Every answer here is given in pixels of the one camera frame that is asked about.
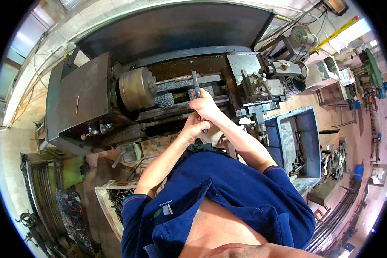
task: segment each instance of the person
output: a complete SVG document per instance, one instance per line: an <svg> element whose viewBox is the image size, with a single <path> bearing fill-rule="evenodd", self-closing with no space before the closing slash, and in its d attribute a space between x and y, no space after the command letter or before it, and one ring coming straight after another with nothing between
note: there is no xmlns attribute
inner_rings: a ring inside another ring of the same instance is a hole
<svg viewBox="0 0 387 258"><path fill-rule="evenodd" d="M123 200L122 256L313 255L303 250L314 233L314 215L285 170L219 110L208 92L200 89L200 95L189 103L195 113L183 130L145 169L134 194ZM247 165L215 150L179 160L201 131L213 125Z"/></svg>

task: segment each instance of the hand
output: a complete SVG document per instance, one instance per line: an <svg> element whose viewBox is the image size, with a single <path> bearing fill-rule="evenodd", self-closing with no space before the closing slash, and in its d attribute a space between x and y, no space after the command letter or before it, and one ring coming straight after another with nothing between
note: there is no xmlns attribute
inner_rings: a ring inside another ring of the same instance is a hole
<svg viewBox="0 0 387 258"><path fill-rule="evenodd" d="M184 141L189 144L193 144L195 142L196 137L204 130L211 128L212 123L209 121L202 121L201 117L197 112L193 113L186 120L185 126L178 135L178 137L182 138Z"/></svg>
<svg viewBox="0 0 387 258"><path fill-rule="evenodd" d="M189 107L196 110L196 112L202 116L204 120L211 121L215 123L221 117L224 116L224 113L217 107L215 101L212 99L211 94L206 90L199 88L201 97L199 99L191 100Z"/></svg>

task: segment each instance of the lathe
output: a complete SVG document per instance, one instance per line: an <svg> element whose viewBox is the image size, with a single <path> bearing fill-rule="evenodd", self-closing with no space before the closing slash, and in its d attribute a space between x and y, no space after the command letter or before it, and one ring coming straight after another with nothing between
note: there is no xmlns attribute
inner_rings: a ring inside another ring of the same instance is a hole
<svg viewBox="0 0 387 258"><path fill-rule="evenodd" d="M254 50L274 16L200 1L142 9L98 28L51 72L47 141L82 156L178 131L193 112L196 71L217 106L235 122L250 118L248 132L268 144L264 115L302 76L293 60ZM81 67L73 64L79 50L90 59Z"/></svg>

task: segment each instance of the white box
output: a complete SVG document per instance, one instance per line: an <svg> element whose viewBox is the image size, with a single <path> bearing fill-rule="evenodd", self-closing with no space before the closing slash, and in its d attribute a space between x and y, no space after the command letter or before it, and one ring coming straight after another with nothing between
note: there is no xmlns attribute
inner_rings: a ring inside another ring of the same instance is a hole
<svg viewBox="0 0 387 258"><path fill-rule="evenodd" d="M354 74L351 72L349 67L340 71L340 78L340 83L344 86L353 84L355 82Z"/></svg>

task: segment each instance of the blue polo shirt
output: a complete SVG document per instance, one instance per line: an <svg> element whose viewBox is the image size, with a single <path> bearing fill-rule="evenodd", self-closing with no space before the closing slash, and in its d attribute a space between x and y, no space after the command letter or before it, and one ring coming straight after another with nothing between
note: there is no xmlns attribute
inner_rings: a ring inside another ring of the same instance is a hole
<svg viewBox="0 0 387 258"><path fill-rule="evenodd" d="M123 200L123 257L178 257L204 197L231 211L268 242L305 249L311 209L278 166L264 173L215 152L188 156L154 198Z"/></svg>

